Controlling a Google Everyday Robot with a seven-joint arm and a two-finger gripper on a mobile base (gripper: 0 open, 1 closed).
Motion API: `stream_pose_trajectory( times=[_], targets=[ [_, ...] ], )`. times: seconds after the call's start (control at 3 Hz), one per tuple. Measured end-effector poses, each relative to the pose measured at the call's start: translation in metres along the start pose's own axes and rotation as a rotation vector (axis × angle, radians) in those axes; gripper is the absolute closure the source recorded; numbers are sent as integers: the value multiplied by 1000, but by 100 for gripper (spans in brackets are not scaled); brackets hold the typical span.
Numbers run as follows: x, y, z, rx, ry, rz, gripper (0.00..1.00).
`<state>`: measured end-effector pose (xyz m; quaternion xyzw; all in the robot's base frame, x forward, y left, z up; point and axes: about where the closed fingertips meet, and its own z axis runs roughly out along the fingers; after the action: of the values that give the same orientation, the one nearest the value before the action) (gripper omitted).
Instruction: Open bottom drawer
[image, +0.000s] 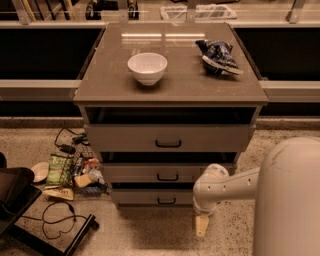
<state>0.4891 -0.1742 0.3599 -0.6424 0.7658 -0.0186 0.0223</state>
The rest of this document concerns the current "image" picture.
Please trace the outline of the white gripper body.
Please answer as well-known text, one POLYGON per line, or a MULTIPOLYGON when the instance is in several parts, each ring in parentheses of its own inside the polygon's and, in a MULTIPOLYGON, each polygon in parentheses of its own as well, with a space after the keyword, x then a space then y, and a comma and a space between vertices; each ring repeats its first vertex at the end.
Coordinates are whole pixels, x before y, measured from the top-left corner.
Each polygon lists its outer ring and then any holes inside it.
POLYGON ((229 173, 219 164, 210 164, 193 186, 193 208, 198 215, 210 216, 213 214, 218 195, 218 183, 229 173))

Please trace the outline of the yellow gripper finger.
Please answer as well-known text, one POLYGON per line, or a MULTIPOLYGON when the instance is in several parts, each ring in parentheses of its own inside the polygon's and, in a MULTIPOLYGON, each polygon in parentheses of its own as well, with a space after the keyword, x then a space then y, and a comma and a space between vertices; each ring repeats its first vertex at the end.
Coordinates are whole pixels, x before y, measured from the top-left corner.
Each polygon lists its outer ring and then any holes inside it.
POLYGON ((198 237, 204 237, 209 225, 209 217, 198 215, 195 217, 195 224, 196 224, 196 235, 198 237))

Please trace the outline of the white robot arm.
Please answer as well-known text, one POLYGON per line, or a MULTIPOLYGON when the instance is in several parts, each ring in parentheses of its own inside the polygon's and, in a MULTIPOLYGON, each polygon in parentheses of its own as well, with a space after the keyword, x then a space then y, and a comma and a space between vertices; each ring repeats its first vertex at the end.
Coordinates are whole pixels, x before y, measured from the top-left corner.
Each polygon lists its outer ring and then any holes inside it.
POLYGON ((193 187, 202 216, 245 199, 255 201, 253 256, 320 256, 320 138, 284 140, 260 167, 233 176, 211 164, 193 187))

